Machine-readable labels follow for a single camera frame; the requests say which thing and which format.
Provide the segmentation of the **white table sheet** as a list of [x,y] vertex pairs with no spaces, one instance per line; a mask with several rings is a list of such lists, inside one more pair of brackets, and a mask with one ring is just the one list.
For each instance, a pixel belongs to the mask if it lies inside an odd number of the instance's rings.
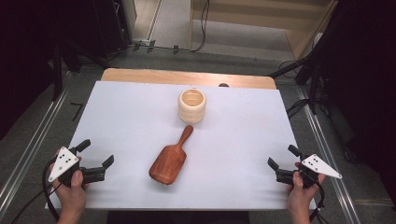
[[183,148],[187,159],[165,186],[149,176],[160,151],[175,144],[185,124],[177,113],[183,85],[98,81],[71,143],[91,144],[82,165],[114,163],[87,190],[87,206],[105,210],[273,210],[288,193],[267,161],[283,169],[296,162],[295,142],[277,90],[203,87],[202,121]]

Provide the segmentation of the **light wooden partition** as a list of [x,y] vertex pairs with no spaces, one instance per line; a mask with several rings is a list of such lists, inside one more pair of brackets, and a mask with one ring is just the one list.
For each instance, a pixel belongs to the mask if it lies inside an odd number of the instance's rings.
[[326,30],[338,0],[209,0],[208,20],[283,29],[295,59]]

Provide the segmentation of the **brown wooden spatula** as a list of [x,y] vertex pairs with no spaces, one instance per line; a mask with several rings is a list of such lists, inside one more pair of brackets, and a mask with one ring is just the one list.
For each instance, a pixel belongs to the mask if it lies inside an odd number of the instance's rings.
[[157,156],[148,170],[149,176],[164,185],[173,184],[187,159],[187,153],[183,149],[184,143],[193,132],[193,127],[187,125],[175,145],[166,146]]

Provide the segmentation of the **person's right hand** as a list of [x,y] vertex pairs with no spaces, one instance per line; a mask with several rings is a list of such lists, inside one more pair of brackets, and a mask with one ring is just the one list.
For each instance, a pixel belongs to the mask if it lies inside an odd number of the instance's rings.
[[309,219],[309,204],[319,190],[317,184],[308,189],[304,188],[304,181],[298,171],[293,173],[293,185],[287,185],[289,198],[287,209],[294,219]]

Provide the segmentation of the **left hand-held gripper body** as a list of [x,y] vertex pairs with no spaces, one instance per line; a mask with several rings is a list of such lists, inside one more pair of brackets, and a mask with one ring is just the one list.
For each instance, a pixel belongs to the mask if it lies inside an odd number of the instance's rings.
[[85,147],[61,147],[49,174],[48,181],[52,183],[54,180],[58,180],[67,187],[70,187],[71,178],[75,171],[82,172],[83,185],[104,181],[106,175],[106,168],[104,166],[96,168],[79,166],[77,153],[84,149]]

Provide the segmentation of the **silver metal floor rail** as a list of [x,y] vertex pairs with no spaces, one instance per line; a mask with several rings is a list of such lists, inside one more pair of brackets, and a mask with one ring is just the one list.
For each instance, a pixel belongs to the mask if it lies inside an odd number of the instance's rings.
[[76,75],[73,72],[63,75],[64,88],[55,101],[50,100],[49,90],[39,95],[0,141],[0,219],[14,199]]
[[350,190],[347,188],[347,175],[337,163],[336,156],[325,135],[324,126],[320,124],[318,116],[311,112],[305,101],[308,98],[306,90],[297,86],[296,95],[298,105],[293,110],[290,120],[296,133],[298,147],[305,153],[317,153],[343,175],[342,179],[328,177],[322,184],[325,192],[325,206],[321,210],[323,219],[330,224],[362,224]]

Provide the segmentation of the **person's left hand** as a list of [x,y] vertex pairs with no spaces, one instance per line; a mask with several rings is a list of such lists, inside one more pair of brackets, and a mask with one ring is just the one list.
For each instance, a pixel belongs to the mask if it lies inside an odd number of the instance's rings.
[[58,179],[52,182],[52,186],[55,188],[55,193],[61,203],[59,218],[65,215],[82,217],[87,202],[82,182],[83,174],[80,170],[73,173],[70,187],[62,185]]

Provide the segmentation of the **light wooden table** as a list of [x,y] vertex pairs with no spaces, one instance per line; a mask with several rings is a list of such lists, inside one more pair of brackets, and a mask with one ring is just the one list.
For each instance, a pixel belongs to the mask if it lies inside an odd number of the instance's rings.
[[227,83],[230,88],[276,89],[275,81],[271,77],[154,69],[108,68],[102,74],[101,80],[213,87],[218,87],[220,83]]

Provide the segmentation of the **pale wooden ribbed cup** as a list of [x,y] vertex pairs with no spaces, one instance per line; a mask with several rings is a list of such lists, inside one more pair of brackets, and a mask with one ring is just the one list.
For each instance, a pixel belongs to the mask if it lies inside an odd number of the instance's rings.
[[178,115],[186,123],[200,122],[205,116],[206,97],[197,89],[184,90],[177,100]]

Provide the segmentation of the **dark cabinet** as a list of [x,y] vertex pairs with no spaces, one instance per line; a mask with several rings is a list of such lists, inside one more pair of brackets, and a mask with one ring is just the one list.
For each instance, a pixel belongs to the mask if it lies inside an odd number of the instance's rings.
[[99,55],[106,58],[131,44],[124,0],[92,0],[99,25]]

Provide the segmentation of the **black metal stand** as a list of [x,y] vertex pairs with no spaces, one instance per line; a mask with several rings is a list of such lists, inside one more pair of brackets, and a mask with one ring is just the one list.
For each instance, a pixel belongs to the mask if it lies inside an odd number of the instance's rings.
[[318,103],[318,99],[316,96],[320,77],[319,73],[321,70],[321,65],[318,62],[319,59],[319,51],[317,49],[313,49],[302,59],[297,60],[283,68],[279,68],[277,71],[269,75],[271,78],[277,78],[300,67],[300,71],[297,73],[294,81],[298,86],[301,86],[304,85],[308,79],[311,79],[310,92],[308,94],[308,98],[305,99],[305,101],[314,115],[317,114],[316,103]]
[[93,63],[101,66],[103,69],[110,67],[108,63],[95,56],[93,53],[84,49],[82,46],[70,41],[70,40],[57,40],[52,44],[52,74],[53,74],[53,95],[52,101],[55,102],[60,98],[63,92],[63,72],[62,62],[64,60],[66,66],[70,71],[78,72],[81,67],[81,62],[78,59],[78,55],[82,55]]

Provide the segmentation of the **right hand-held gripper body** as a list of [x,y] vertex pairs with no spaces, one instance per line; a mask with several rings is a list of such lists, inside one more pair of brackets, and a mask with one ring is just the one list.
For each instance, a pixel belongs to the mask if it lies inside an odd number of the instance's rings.
[[313,185],[316,185],[319,175],[326,175],[338,179],[343,177],[316,154],[305,157],[299,162],[297,169],[293,171],[280,169],[279,166],[275,164],[275,172],[276,181],[288,185],[293,184],[293,175],[295,172],[298,172],[303,179],[305,189],[309,189]]

